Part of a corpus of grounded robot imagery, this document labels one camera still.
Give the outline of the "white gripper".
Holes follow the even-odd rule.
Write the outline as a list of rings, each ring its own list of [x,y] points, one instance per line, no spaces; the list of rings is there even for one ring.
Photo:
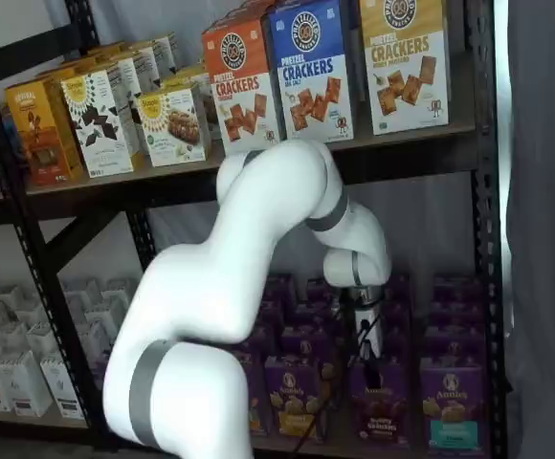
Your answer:
[[[383,350],[383,331],[380,305],[374,304],[355,310],[356,339],[359,354],[367,350],[374,358],[379,358]],[[352,381],[366,383],[368,390],[383,387],[382,363],[378,360],[356,360],[352,365]]]

